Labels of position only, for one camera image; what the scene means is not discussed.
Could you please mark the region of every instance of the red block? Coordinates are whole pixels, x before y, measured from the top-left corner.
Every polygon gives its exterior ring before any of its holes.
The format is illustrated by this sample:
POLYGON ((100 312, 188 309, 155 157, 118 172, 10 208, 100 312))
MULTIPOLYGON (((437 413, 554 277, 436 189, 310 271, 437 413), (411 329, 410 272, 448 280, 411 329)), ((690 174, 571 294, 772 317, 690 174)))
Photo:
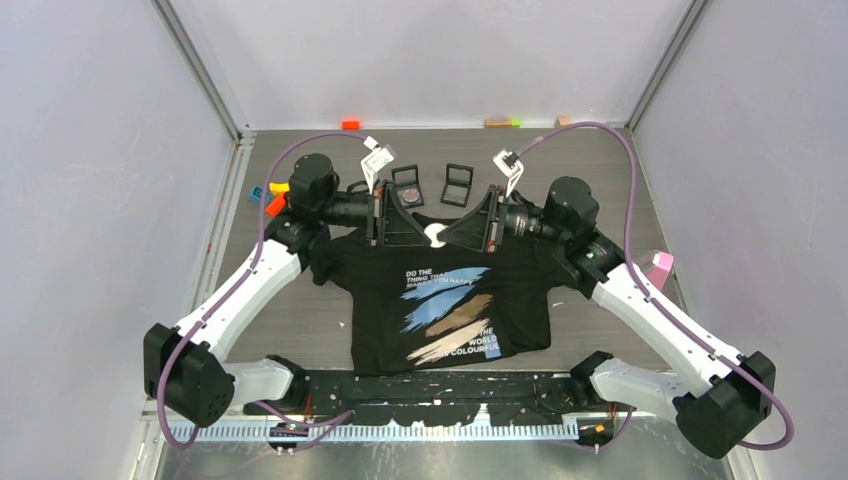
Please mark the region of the red block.
POLYGON ((355 118, 342 120, 342 130, 359 130, 359 120, 355 118))

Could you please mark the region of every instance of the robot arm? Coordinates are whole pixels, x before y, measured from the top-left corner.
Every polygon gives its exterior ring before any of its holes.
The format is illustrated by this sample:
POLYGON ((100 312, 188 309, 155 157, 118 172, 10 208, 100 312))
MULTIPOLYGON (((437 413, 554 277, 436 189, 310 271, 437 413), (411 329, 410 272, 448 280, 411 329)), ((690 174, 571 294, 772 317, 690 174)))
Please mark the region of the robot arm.
POLYGON ((672 325, 636 287, 626 265, 607 273, 591 299, 632 328, 672 367, 659 373, 633 367, 612 355, 596 352, 572 369, 572 377, 591 383, 600 399, 621 402, 676 423, 696 448, 723 458, 771 411, 771 403, 747 381, 717 360, 731 359, 769 390, 774 390, 774 364, 762 353, 743 356, 707 332, 637 271, 652 298, 711 345, 708 354, 672 325))
MULTIPOLYGON (((517 179, 520 161, 514 155, 501 157, 501 169, 515 170, 510 175, 517 179)), ((268 225, 256 265, 251 266, 254 250, 195 312, 174 328, 157 324, 145 336, 145 390, 155 397, 164 365, 177 343, 203 320, 206 311, 218 307, 180 352, 164 389, 164 403, 200 427, 214 423, 230 405, 277 399, 283 407, 301 404, 304 374, 293 363, 279 357, 246 364, 225 362, 247 324, 309 265, 316 246, 329 240, 328 224, 364 228, 366 240, 378 248, 438 241, 495 253, 506 235, 556 245, 552 260, 562 267, 564 285, 624 321, 674 371, 647 371, 595 352, 571 371, 574 384, 585 395, 595 401, 625 403, 675 422, 694 446, 714 458, 723 457, 771 411, 771 402, 717 356, 730 359, 771 391, 774 364, 760 352, 745 357, 715 338, 642 277, 650 295, 646 298, 636 288, 621 249, 595 227, 599 206, 580 179, 556 179, 544 208, 511 204, 504 189, 493 185, 474 210, 435 238, 405 211, 390 183, 384 181, 368 193, 337 192, 338 176, 323 155, 299 159, 290 185, 288 205, 268 225), (243 283, 230 295, 230 287, 237 282, 243 283), (669 323, 651 299, 670 310, 715 353, 707 353, 669 323)))
POLYGON ((268 301, 301 273, 300 259, 288 247, 265 240, 255 269, 250 263, 256 249, 203 305, 177 322, 173 329, 155 325, 145 336, 145 387, 154 396, 161 365, 176 341, 202 321, 214 304, 224 303, 189 341, 175 364, 166 386, 166 404, 199 426, 214 423, 232 405, 283 398, 297 367, 279 358, 258 362, 225 363, 230 349, 245 327, 268 301), (243 276, 244 283, 229 298, 230 288, 243 276))

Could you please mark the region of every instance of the white wall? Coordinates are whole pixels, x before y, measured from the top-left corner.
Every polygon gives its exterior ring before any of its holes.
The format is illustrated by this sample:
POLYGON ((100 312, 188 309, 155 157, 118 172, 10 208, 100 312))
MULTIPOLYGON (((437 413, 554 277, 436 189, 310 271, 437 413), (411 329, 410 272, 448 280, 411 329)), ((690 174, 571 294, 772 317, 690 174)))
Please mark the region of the white wall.
POLYGON ((843 0, 713 2, 636 135, 687 305, 777 365, 761 478, 848 468, 846 45, 843 0))
POLYGON ((150 2, 3 7, 0 478, 119 478, 232 144, 150 2))
POLYGON ((689 0, 174 0, 253 129, 624 122, 689 0))

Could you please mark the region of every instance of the cable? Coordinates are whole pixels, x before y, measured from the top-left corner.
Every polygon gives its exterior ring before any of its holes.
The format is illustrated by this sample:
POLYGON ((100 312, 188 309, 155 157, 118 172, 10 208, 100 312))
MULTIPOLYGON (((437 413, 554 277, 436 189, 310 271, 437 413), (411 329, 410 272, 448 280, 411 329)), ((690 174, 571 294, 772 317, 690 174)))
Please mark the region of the cable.
MULTIPOLYGON (((265 182, 262 184, 262 192, 259 198, 265 198, 265 190, 269 187, 268 185, 271 183, 271 177, 274 175, 274 171, 277 169, 277 166, 280 165, 280 162, 283 161, 294 149, 303 145, 304 143, 311 142, 312 140, 317 140, 319 138, 324 137, 351 137, 357 140, 364 141, 367 137, 360 133, 353 132, 322 132, 316 133, 314 135, 310 135, 308 137, 302 138, 292 144, 289 148, 283 151, 278 157, 277 160, 274 161, 274 164, 271 165, 271 169, 268 170, 268 175, 265 177, 265 182)), ((156 387, 156 414, 159 418, 159 426, 162 428, 162 433, 165 435, 165 439, 171 445, 171 447, 177 450, 185 450, 190 447, 194 440, 197 438, 197 433, 200 431, 200 428, 195 426, 191 432, 191 436, 189 437, 186 443, 182 443, 178 441, 174 435, 171 433, 171 427, 168 425, 168 417, 165 414, 165 386, 168 383, 168 377, 171 375, 171 370, 174 368, 174 363, 176 363, 177 358, 179 358, 180 353, 182 353, 185 346, 191 340, 198 330, 203 328, 203 325, 209 320, 209 318, 219 309, 221 305, 224 304, 233 294, 247 281, 248 277, 253 273, 253 270, 256 268, 256 264, 259 263, 259 257, 262 255, 262 244, 265 239, 265 210, 259 209, 259 236, 256 241, 256 254, 253 255, 253 260, 250 262, 250 266, 247 270, 242 273, 241 277, 233 284, 232 287, 229 288, 221 298, 218 299, 209 309, 200 317, 201 320, 198 320, 189 331, 185 334, 185 336, 177 343, 177 346, 171 352, 171 355, 168 356, 168 360, 165 361, 165 367, 162 369, 161 375, 159 375, 159 385, 156 387)))
MULTIPOLYGON (((281 419, 284 419, 284 417, 285 417, 285 415, 282 415, 280 412, 277 412, 276 410, 273 410, 273 412, 272 412, 272 413, 273 413, 274 415, 276 415, 276 416, 280 417, 281 419)), ((309 442, 307 442, 307 443, 303 444, 302 446, 299 446, 299 447, 295 447, 295 448, 289 449, 289 450, 288 450, 288 452, 289 452, 290 454, 295 454, 295 453, 302 452, 302 451, 304 451, 304 450, 306 450, 306 449, 309 449, 309 448, 314 447, 314 446, 315 446, 318 442, 320 442, 321 440, 323 440, 323 439, 324 439, 324 437, 326 437, 327 435, 331 434, 331 433, 333 432, 333 430, 335 430, 336 428, 338 428, 338 427, 339 427, 339 425, 341 425, 342 423, 344 423, 344 421, 345 421, 345 420, 347 420, 347 417, 349 417, 351 413, 352 413, 352 412, 351 412, 350 410, 348 410, 347 412, 345 412, 345 413, 343 413, 343 414, 339 415, 338 417, 336 417, 335 419, 333 419, 333 420, 334 420, 334 423, 332 423, 332 425, 330 426, 330 428, 328 428, 325 432, 322 432, 322 433, 321 433, 321 435, 318 435, 317 437, 315 437, 315 438, 314 438, 314 439, 312 439, 311 441, 309 441, 309 442)), ((297 433, 298 433, 298 434, 306 434, 306 435, 308 435, 308 433, 307 433, 307 432, 297 432, 297 433)), ((282 440, 287 440, 288 442, 286 442, 286 443, 297 443, 297 442, 300 442, 300 441, 301 441, 300 439, 298 439, 298 438, 296 438, 296 437, 295 437, 295 438, 275 437, 275 438, 274 438, 274 440, 280 440, 280 441, 282 441, 282 440)), ((281 453, 282 453, 282 450, 279 450, 279 451, 278 451, 278 450, 266 450, 266 451, 262 452, 261 454, 259 454, 259 455, 255 456, 255 457, 251 458, 250 460, 247 460, 246 462, 242 463, 241 465, 239 465, 239 466, 237 466, 237 467, 233 468, 233 469, 232 469, 232 470, 230 470, 229 472, 227 472, 227 473, 222 473, 222 474, 220 474, 220 475, 204 475, 204 474, 201 474, 201 473, 196 473, 196 472, 191 472, 191 471, 186 472, 186 473, 188 473, 188 475, 191 475, 191 476, 192 476, 192 477, 194 477, 194 478, 200 478, 200 479, 203 479, 203 480, 222 480, 222 479, 225 479, 225 478, 233 478, 233 477, 232 477, 232 476, 233 476, 233 474, 234 474, 234 473, 236 473, 236 472, 238 472, 239 470, 243 470, 243 469, 245 469, 245 468, 247 468, 247 467, 249 467, 249 466, 251 466, 251 465, 253 465, 253 464, 255 464, 255 463, 259 462, 260 460, 265 459, 265 458, 275 456, 274 454, 279 455, 279 454, 281 454, 281 453)), ((180 462, 180 466, 179 466, 179 468, 177 469, 177 472, 174 474, 174 478, 179 478, 179 477, 180 477, 180 475, 183 473, 183 470, 185 470, 186 465, 187 465, 188 463, 190 463, 190 462, 188 461, 188 457, 184 457, 184 458, 182 459, 182 461, 180 462)))
POLYGON ((556 444, 562 445, 563 447, 568 447, 568 448, 573 448, 575 450, 580 450, 581 452, 589 452, 589 453, 594 453, 594 454, 601 453, 604 450, 611 447, 615 442, 618 441, 619 437, 621 437, 621 434, 624 433, 624 431, 627 430, 627 427, 630 426, 630 419, 632 417, 633 417, 633 407, 628 407, 627 416, 624 417, 624 423, 621 424, 621 428, 619 428, 618 432, 616 432, 615 435, 613 435, 612 438, 610 438, 609 441, 607 443, 603 444, 603 445, 595 445, 594 447, 590 447, 588 445, 580 445, 579 443, 576 443, 576 442, 556 442, 556 444))
POLYGON ((335 424, 336 422, 338 422, 338 419, 341 418, 341 415, 339 415, 338 417, 327 420, 325 422, 315 422, 315 423, 300 422, 300 421, 291 419, 291 418, 283 415, 280 411, 278 411, 274 407, 268 405, 267 403, 263 402, 262 400, 260 400, 258 402, 253 402, 253 404, 256 405, 257 407, 262 408, 263 410, 270 413, 271 415, 275 415, 275 416, 279 417, 280 420, 282 420, 286 423, 291 423, 292 425, 296 425, 298 427, 308 427, 308 428, 326 427, 327 425, 335 424))
MULTIPOLYGON (((662 313, 663 316, 665 316, 665 318, 668 319, 668 321, 670 321, 675 327, 677 327, 678 330, 683 332, 684 335, 689 337, 689 339, 691 339, 698 346, 703 348, 707 353, 715 356, 721 363, 723 363, 725 366, 727 366, 730 370, 732 370, 733 372, 738 374, 740 377, 744 378, 745 381, 750 383, 754 388, 756 388, 760 393, 762 393, 763 396, 766 397, 772 403, 772 405, 774 405, 774 407, 777 409, 777 411, 780 412, 780 416, 783 417, 783 422, 786 425, 786 431, 783 434, 783 438, 781 438, 780 440, 773 442, 773 443, 767 443, 767 444, 754 444, 754 443, 742 441, 742 442, 739 442, 739 445, 741 445, 745 448, 750 448, 752 450, 764 450, 764 451, 777 450, 779 448, 785 447, 786 445, 789 444, 789 442, 792 441, 792 438, 795 436, 795 424, 792 421, 792 417, 789 415, 789 411, 786 409, 786 406, 783 405, 783 402, 781 402, 780 399, 778 399, 777 396, 771 390, 769 390, 765 385, 763 385, 762 382, 760 382, 759 380, 754 378, 751 374, 746 372, 742 367, 733 363, 730 359, 728 359, 724 355, 716 355, 716 350, 709 343, 705 342, 700 337, 695 335, 695 333, 693 333, 691 330, 686 328, 686 325, 683 325, 683 323, 681 323, 680 320, 678 320, 674 316, 674 314, 672 314, 667 308, 665 308, 659 302, 659 300, 651 297, 651 292, 650 292, 650 290, 648 290, 647 285, 645 285, 642 282, 642 280, 639 278, 639 275, 636 273, 636 267, 635 267, 635 263, 633 261, 633 256, 632 256, 631 249, 630 249, 630 246, 631 246, 631 243, 630 243, 630 226, 631 225, 630 224, 631 224, 631 221, 633 220, 633 206, 634 206, 633 204, 635 203, 635 199, 636 199, 636 186, 637 186, 637 179, 638 179, 636 172, 638 171, 638 165, 636 164, 636 152, 633 151, 633 147, 630 146, 630 143, 627 141, 626 138, 624 138, 624 135, 619 133, 616 129, 614 129, 614 128, 606 125, 606 124, 603 124, 603 123, 598 123, 598 122, 573 123, 571 125, 568 125, 568 126, 559 128, 557 130, 554 130, 550 133, 547 133, 547 134, 545 134, 541 137, 535 138, 531 143, 526 145, 523 149, 521 149, 518 152, 518 156, 519 157, 524 156, 524 154, 530 152, 531 150, 536 148, 537 145, 539 145, 543 141, 553 137, 554 135, 558 135, 562 132, 567 132, 569 130, 575 130, 575 129, 578 129, 578 128, 599 128, 601 130, 604 130, 605 132, 607 132, 607 133, 611 134, 613 137, 615 137, 615 139, 618 140, 619 143, 621 143, 621 146, 624 147, 624 151, 627 153, 627 159, 630 162, 630 193, 627 197, 627 211, 626 211, 625 216, 624 216, 624 262, 627 265, 627 271, 630 272, 630 277, 633 279, 634 282, 636 282, 636 286, 639 287, 639 290, 642 292, 643 295, 645 295, 645 298, 649 299, 651 304, 653 304, 657 308, 657 310, 659 310, 660 313, 662 313)), ((619 434, 621 434, 621 432, 624 431, 624 427, 626 427, 626 425, 627 425, 627 423, 625 423, 625 425, 622 426, 621 430, 619 430, 619 434)), ((615 440, 615 437, 613 437, 613 439, 610 440, 609 443, 612 443, 613 440, 615 440)))

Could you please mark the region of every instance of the small wooden block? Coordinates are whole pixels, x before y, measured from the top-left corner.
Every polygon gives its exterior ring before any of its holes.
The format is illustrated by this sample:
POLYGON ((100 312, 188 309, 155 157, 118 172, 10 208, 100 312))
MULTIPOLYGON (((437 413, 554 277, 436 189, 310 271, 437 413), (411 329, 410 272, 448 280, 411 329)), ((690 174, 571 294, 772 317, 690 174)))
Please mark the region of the small wooden block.
POLYGON ((270 185, 268 185, 268 187, 271 189, 271 195, 274 196, 289 191, 288 183, 271 183, 270 185))
POLYGON ((487 118, 485 126, 486 128, 512 128, 512 122, 513 119, 507 117, 487 118))

